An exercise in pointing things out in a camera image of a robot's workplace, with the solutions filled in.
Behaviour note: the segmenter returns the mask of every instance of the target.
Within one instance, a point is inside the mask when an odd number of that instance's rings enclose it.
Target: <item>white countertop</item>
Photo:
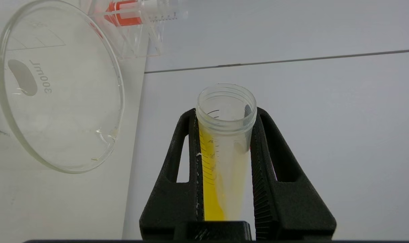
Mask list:
[[[146,72],[409,49],[409,0],[187,0]]]
[[[273,117],[335,216],[335,240],[409,240],[409,53],[146,74],[124,238],[141,238],[178,118],[216,83],[248,88]],[[251,192],[249,181],[254,235]]]

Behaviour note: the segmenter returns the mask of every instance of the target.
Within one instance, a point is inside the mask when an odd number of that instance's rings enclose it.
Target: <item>glass beaker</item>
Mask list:
[[[198,96],[205,220],[238,220],[249,164],[254,96],[235,84],[217,84]]]
[[[122,75],[99,27],[59,0],[28,3],[0,32],[0,170],[81,173],[111,154]]]

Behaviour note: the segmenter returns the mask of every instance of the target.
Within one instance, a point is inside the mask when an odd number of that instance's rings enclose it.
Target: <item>yellow liquid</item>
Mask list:
[[[232,138],[225,143],[215,140],[200,125],[204,220],[238,220],[249,153],[241,143],[232,142]]]

